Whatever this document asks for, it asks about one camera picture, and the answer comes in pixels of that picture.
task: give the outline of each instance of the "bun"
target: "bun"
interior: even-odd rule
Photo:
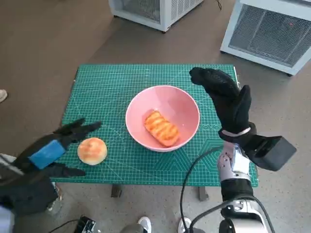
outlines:
[[[84,140],[78,147],[78,156],[83,163],[97,165],[107,156],[107,146],[99,138],[92,137]]]
[[[179,139],[178,128],[165,119],[159,111],[153,111],[145,119],[145,128],[166,147],[171,147]]]

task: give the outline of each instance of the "pink bowl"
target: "pink bowl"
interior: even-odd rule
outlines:
[[[160,144],[144,127],[146,117],[158,110],[179,128],[180,138],[172,147]],[[200,112],[194,99],[174,86],[153,86],[139,92],[128,105],[125,122],[130,135],[144,147],[168,152],[176,150],[193,138],[200,124]]]

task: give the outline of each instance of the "white shoe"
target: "white shoe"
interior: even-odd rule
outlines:
[[[189,229],[191,220],[185,217],[185,222],[186,222],[186,227]],[[183,220],[180,219],[179,224],[178,224],[178,233],[184,233],[184,232],[186,232],[186,228],[184,226]]]
[[[148,217],[141,217],[138,220],[138,224],[141,225],[148,233],[151,233],[151,221]]]
[[[6,92],[6,90],[0,90],[0,103],[4,101],[7,96],[8,96],[8,93]]]

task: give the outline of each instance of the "round bun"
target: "round bun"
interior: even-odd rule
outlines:
[[[83,163],[97,165],[107,156],[107,146],[99,138],[92,137],[84,140],[78,147],[78,156]]]

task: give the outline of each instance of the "table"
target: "table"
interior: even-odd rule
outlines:
[[[190,81],[193,67],[221,69],[237,82],[232,65],[204,64],[119,64],[81,65],[77,71],[62,123],[85,117],[86,123],[102,121],[99,130],[89,137],[103,139],[108,156],[99,165],[89,166],[77,156],[78,144],[57,162],[83,169],[84,177],[53,178],[55,182],[182,185],[195,158],[204,151],[223,144],[218,137],[221,125],[211,98],[200,86]],[[131,99],[154,85],[173,85],[188,92],[197,102],[201,122],[197,134],[184,147],[173,152],[158,153],[135,142],[125,125],[125,112]],[[214,152],[200,161],[188,185],[219,186],[217,158]],[[258,186],[256,167],[250,169],[251,182]]]

